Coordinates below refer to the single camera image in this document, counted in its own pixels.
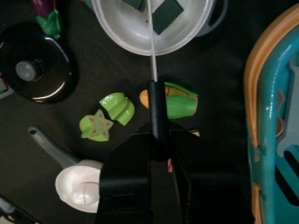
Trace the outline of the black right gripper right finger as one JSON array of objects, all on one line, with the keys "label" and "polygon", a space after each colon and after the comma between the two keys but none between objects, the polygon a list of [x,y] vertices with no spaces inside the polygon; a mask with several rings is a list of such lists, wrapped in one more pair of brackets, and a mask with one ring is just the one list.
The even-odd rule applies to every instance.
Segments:
[{"label": "black right gripper right finger", "polygon": [[188,174],[187,153],[189,146],[188,131],[181,126],[171,124],[171,149],[172,149],[172,166],[176,180],[176,188],[179,194],[179,204],[181,212],[181,224],[189,224],[189,190],[191,180]]}]

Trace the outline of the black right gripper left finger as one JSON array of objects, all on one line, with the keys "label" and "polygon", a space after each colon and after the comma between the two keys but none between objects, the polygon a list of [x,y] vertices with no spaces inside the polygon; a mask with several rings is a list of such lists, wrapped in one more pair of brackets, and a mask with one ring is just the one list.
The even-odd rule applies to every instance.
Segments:
[{"label": "black right gripper left finger", "polygon": [[152,224],[149,125],[111,152],[99,177],[95,224]]}]

